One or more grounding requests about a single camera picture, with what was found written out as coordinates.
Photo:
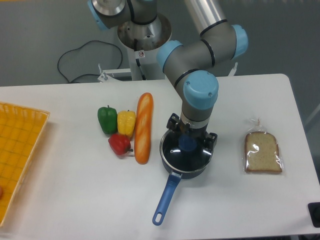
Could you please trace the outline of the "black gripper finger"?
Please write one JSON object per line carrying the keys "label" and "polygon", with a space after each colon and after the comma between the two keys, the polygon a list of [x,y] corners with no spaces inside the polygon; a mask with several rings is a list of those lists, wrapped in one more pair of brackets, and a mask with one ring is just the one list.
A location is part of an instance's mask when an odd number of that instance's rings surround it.
{"label": "black gripper finger", "polygon": [[217,144],[217,139],[218,139],[218,135],[216,133],[205,132],[204,140],[203,140],[204,148],[213,152]]}
{"label": "black gripper finger", "polygon": [[180,117],[176,113],[172,113],[167,121],[166,128],[173,133],[180,133]]}

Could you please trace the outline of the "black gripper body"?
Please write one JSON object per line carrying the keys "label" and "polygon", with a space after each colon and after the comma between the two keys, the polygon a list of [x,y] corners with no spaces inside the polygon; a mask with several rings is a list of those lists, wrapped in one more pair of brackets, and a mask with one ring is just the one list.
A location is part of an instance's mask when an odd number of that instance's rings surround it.
{"label": "black gripper body", "polygon": [[193,139],[204,139],[207,134],[207,126],[209,120],[205,121],[183,121],[179,123],[179,130],[182,135],[186,135]]}

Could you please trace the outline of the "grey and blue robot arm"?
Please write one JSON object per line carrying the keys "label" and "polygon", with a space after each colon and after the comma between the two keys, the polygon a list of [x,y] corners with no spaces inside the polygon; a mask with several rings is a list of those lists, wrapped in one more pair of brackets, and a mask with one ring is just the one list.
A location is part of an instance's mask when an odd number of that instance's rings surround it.
{"label": "grey and blue robot arm", "polygon": [[240,25],[231,25],[216,0],[187,0],[185,5],[200,36],[184,46],[171,40],[169,20],[155,0],[90,0],[88,7],[102,30],[117,29],[127,50],[133,80],[166,77],[182,99],[180,122],[172,128],[183,151],[193,151],[206,135],[219,84],[208,72],[248,48]]}

